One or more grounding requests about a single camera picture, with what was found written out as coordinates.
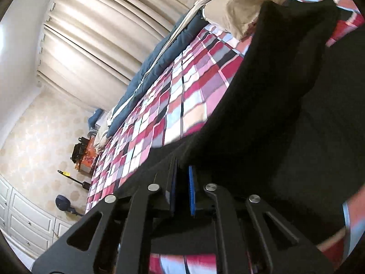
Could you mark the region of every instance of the curtain fold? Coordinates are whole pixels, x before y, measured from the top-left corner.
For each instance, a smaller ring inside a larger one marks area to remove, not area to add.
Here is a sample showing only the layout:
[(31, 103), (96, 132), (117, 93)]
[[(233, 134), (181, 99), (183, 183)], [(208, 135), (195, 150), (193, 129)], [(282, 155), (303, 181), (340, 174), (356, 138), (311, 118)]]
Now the curtain fold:
[(110, 110), (186, 11), (177, 0), (54, 0), (38, 71), (88, 106)]

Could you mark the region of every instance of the bed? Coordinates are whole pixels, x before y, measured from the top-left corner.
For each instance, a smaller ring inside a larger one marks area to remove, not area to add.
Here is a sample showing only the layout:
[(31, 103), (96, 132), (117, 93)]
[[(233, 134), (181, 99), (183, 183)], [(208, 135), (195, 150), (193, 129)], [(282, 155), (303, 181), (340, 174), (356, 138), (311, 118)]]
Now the bed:
[[(298, 0), (317, 2), (320, 0)], [(341, 9), (327, 45), (364, 23), (352, 0), (334, 0)], [(118, 189), (158, 148), (199, 131), (224, 95), (244, 60), (254, 30), (242, 41), (207, 25), (158, 77), (99, 155), (86, 211)], [(170, 273), (187, 264), (191, 273), (215, 273), (215, 257), (152, 255), (153, 273)], [(253, 273), (258, 269), (253, 265)]]

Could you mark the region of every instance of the blue cloth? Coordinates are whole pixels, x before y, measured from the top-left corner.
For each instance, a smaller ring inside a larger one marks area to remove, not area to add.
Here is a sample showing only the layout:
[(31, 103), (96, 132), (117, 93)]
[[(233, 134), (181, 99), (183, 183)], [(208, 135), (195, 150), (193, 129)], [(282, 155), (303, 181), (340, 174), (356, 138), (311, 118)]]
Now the blue cloth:
[(93, 116), (88, 119), (89, 130), (95, 128), (95, 123), (99, 120), (103, 113), (104, 110), (99, 108), (94, 112)]
[[(134, 76), (130, 82), (125, 95), (120, 99), (118, 105), (113, 111), (113, 114), (122, 106), (134, 93), (139, 83), (142, 81), (144, 74), (149, 70), (153, 61), (169, 40), (172, 33), (183, 21), (185, 16), (181, 17), (179, 21), (173, 27), (173, 30), (164, 40), (162, 40), (154, 49), (154, 51), (149, 55), (149, 57), (143, 62), (141, 69)], [(207, 25), (202, 17), (201, 10), (193, 17), (188, 26), (178, 35), (176, 40), (170, 45), (170, 47), (164, 52), (161, 58), (157, 61), (156, 65), (153, 67), (152, 71), (144, 79), (143, 84), (134, 94), (134, 97), (129, 101), (128, 105), (123, 108), (120, 114), (114, 119), (107, 133), (107, 138), (113, 136), (120, 126), (123, 124), (128, 115), (132, 112), (137, 103), (146, 94), (147, 90), (153, 85), (157, 78), (165, 71), (165, 69), (176, 59), (176, 57), (181, 54), (188, 45), (194, 40), (194, 38), (199, 34), (199, 32)]]

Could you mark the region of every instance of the cabinet door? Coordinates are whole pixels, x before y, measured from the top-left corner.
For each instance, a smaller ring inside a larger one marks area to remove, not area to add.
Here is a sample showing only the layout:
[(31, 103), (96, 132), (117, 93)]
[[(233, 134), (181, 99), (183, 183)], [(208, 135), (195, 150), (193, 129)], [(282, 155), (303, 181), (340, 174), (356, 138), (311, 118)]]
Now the cabinet door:
[(24, 198), (16, 190), (13, 190), (9, 209), (16, 213), (32, 230), (53, 237), (56, 218)]
[(37, 256), (52, 245), (52, 238), (29, 228), (27, 223), (11, 209), (8, 216), (8, 235)]
[(72, 225), (64, 222), (60, 219), (56, 219), (56, 225), (54, 226), (53, 242), (56, 242)]
[(0, 228), (4, 229), (8, 221), (8, 207), (12, 186), (0, 176)]

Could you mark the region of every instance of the checkered bedspread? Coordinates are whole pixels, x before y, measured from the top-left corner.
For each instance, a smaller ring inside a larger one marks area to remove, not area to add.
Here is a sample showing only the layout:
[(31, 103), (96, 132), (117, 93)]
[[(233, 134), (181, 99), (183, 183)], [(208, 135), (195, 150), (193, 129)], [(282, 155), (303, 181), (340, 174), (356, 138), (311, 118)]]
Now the checkered bedspread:
[[(352, 0), (334, 0), (342, 9), (333, 44), (364, 22)], [(86, 211), (121, 186), (161, 147), (198, 131), (227, 90), (251, 43), (207, 25), (156, 80), (98, 158)]]

